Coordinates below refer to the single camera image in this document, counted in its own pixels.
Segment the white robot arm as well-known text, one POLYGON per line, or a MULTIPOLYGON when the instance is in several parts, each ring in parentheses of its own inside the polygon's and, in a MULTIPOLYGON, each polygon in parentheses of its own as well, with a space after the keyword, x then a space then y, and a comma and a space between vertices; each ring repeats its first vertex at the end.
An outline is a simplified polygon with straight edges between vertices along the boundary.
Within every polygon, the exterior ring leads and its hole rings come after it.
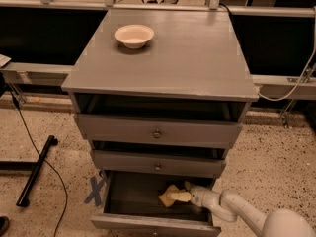
POLYGON ((265 215, 238 193, 225 190, 221 193, 210 188, 185 182, 183 190, 172 185, 167 192, 170 201, 190 202, 208 209, 216 217, 235 222, 240 217, 257 237, 316 237, 307 220, 295 211, 276 209, 265 215))

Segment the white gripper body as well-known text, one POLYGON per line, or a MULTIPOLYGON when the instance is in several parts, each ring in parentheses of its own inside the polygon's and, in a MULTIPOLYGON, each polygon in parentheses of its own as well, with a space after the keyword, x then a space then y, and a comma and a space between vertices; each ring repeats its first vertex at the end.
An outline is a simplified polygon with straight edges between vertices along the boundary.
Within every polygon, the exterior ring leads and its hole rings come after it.
POLYGON ((202 186, 190 188, 191 203, 198 207, 214 208, 217 206, 217 192, 202 186))

